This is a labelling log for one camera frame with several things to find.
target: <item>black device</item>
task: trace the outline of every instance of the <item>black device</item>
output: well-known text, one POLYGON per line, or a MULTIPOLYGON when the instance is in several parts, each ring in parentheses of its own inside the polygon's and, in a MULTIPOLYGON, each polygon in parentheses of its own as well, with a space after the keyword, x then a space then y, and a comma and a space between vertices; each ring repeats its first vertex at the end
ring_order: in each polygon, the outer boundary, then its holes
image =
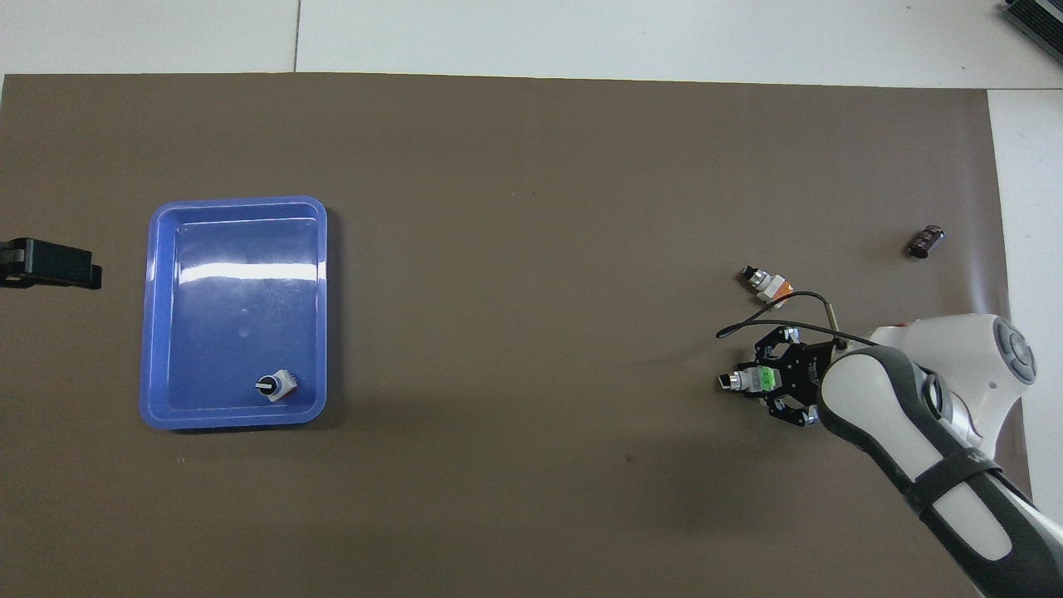
POLYGON ((919 230, 912 242, 908 243, 908 252, 919 259, 926 259, 938 241, 945 238, 945 230, 937 224, 928 224, 919 230))
POLYGON ((35 284, 99 289, 103 268, 92 252, 36 238, 0 241, 0 286, 29 288, 35 284))
POLYGON ((1007 0, 1003 18, 1063 64, 1063 0, 1007 0))

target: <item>brown mat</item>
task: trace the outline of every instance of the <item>brown mat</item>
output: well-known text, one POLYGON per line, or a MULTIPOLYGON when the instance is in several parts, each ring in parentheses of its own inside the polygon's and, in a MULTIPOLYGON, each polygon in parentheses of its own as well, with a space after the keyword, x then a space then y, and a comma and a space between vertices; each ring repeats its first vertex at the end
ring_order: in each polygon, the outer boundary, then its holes
POLYGON ((714 389, 767 329, 711 338, 747 262, 853 332, 1006 313, 996 189, 977 90, 9 75, 0 237, 104 287, 0 290, 0 594, 974 596, 870 459, 714 389), (152 210, 292 193, 330 208, 325 413, 148 428, 152 210))

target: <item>white switch component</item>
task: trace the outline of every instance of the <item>white switch component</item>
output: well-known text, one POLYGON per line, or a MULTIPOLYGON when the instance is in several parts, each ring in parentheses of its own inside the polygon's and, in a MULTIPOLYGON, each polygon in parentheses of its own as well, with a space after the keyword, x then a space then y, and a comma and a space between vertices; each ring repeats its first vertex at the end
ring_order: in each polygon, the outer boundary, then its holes
POLYGON ((296 377, 287 370, 279 370, 272 376, 263 376, 255 383, 255 389, 258 389, 271 404, 283 399, 297 387, 299 385, 296 382, 296 377))
MULTIPOLYGON (((764 304, 771 304, 779 296, 790 294, 794 291, 794 287, 787 281, 787 278, 780 276, 779 274, 770 274, 766 271, 754 268, 753 266, 746 266, 745 269, 742 270, 742 277, 749 283, 749 286, 757 290, 757 298, 760 298, 760 301, 764 304)), ((776 304, 775 309, 778 310, 781 308, 782 304, 786 304, 786 302, 776 304)))

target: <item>electrical component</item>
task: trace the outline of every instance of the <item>electrical component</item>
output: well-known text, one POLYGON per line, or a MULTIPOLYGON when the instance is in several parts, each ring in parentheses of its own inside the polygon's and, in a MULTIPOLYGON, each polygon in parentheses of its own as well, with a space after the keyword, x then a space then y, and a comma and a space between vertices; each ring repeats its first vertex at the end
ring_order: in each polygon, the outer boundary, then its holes
POLYGON ((778 371, 762 365, 720 375, 720 387, 724 391, 744 391, 749 393, 767 393, 774 391, 778 383, 778 371))
POLYGON ((944 228, 937 224, 928 224, 927 227, 919 230, 919 234, 915 235, 912 242, 908 243, 908 252, 919 259, 926 259, 933 245, 943 238, 945 238, 944 228))
MULTIPOLYGON (((749 286, 757 289, 757 298, 760 298, 764 304, 771 304, 776 302, 777 298, 782 297, 783 294, 789 294, 793 292, 794 287, 791 286, 787 278, 780 276, 779 274, 771 274, 759 268, 754 268, 753 266, 746 266, 742 270, 742 277, 749 283, 749 286)), ((775 308, 781 308, 784 301, 779 301, 775 304, 775 308)))
POLYGON ((255 389, 258 389, 258 392, 265 395, 271 404, 283 399, 297 387, 299 385, 296 377, 287 370, 279 370, 272 376, 263 376, 255 383, 255 389))

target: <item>tray rim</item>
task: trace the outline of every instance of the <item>tray rim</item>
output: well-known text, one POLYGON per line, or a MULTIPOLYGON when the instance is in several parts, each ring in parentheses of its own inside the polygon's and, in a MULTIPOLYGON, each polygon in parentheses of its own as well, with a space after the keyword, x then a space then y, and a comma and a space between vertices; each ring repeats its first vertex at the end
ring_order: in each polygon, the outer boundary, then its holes
MULTIPOLYGON (((306 424, 315 420, 324 410, 327 403, 328 380, 328 292, 327 292, 327 239, 328 212, 317 198, 308 194, 255 197, 234 199, 198 199, 187 201, 170 201, 159 205, 151 216, 148 227, 148 257, 145 272, 144 294, 144 327, 140 345, 140 417, 146 424, 158 430, 202 430, 213 428, 269 427, 306 424), (318 243, 318 279, 315 288, 317 313, 315 318, 315 354, 316 369, 314 373, 318 395, 306 411, 299 413, 243 415, 236 417, 190 417, 171 418, 158 417, 151 411, 152 407, 152 365, 154 363, 155 330, 155 292, 156 292, 156 259, 158 253, 159 230, 164 218, 175 210, 202 209, 212 207, 254 207, 259 205, 304 204, 310 206, 317 222, 318 243)), ((191 413, 206 410, 188 410, 191 413)))

